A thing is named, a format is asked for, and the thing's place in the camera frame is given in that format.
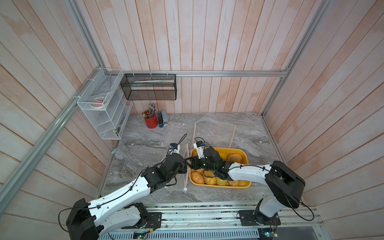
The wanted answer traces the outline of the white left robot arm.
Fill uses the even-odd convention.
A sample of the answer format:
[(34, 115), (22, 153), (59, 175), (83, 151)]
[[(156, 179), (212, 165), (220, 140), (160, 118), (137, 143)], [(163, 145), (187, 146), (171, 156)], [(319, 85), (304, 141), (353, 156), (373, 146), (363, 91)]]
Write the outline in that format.
[(84, 198), (74, 203), (66, 220), (71, 240), (97, 240), (112, 230), (107, 220), (123, 207), (149, 194), (169, 187), (178, 174), (187, 172), (187, 160), (172, 153), (165, 161), (142, 170), (131, 183), (111, 194), (87, 202)]

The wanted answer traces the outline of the clear zipper bag pink zip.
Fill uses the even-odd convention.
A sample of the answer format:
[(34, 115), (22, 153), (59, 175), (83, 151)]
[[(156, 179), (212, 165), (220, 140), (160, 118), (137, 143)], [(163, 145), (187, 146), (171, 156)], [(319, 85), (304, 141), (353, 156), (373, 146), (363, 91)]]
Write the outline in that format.
[[(167, 156), (169, 156), (168, 151), (167, 151), (167, 154), (166, 154), (166, 156), (165, 156), (165, 158), (164, 158), (164, 161), (166, 160)], [(190, 164), (189, 164), (189, 162), (188, 162), (188, 159), (189, 159), (189, 158), (186, 158), (186, 159), (185, 159), (185, 160), (186, 160), (186, 163), (187, 163), (187, 173), (184, 174), (184, 175), (187, 175), (187, 174), (189, 174), (189, 172), (190, 172)], [(165, 185), (164, 185), (164, 187), (166, 188), (166, 187), (171, 187), (171, 186), (176, 185), (176, 184), (177, 184), (177, 175), (176, 175), (173, 179), (171, 179), (171, 180), (165, 180)]]

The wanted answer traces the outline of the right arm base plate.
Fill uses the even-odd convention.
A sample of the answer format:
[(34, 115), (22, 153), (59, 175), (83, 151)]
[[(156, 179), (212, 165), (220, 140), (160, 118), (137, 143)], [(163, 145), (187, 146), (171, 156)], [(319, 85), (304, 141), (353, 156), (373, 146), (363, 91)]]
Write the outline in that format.
[(237, 218), (240, 219), (242, 226), (279, 226), (281, 220), (276, 213), (273, 217), (269, 218), (260, 212), (261, 199), (254, 210), (240, 210), (238, 211)]

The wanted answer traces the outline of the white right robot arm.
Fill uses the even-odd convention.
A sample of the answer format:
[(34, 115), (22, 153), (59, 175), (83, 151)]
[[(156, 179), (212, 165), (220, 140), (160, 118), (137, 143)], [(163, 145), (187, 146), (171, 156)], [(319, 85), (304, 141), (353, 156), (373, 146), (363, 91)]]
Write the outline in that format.
[(300, 206), (306, 183), (284, 163), (274, 161), (262, 166), (241, 164), (231, 161), (229, 155), (224, 160), (213, 147), (207, 148), (197, 143), (194, 144), (193, 152), (196, 155), (191, 158), (191, 169), (202, 169), (203, 177), (207, 179), (216, 177), (233, 184), (236, 181), (247, 181), (270, 188), (272, 194), (262, 199), (255, 210), (257, 221), (267, 221), (285, 207), (294, 210)]

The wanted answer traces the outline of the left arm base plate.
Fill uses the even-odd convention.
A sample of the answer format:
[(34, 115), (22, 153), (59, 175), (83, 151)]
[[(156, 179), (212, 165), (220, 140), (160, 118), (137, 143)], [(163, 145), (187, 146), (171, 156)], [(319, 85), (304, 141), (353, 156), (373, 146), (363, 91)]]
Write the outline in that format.
[(154, 212), (149, 213), (143, 203), (134, 203), (125, 207), (128, 210), (138, 210), (140, 219), (135, 225), (125, 226), (122, 229), (143, 229), (149, 228), (156, 230), (161, 226), (162, 213)]

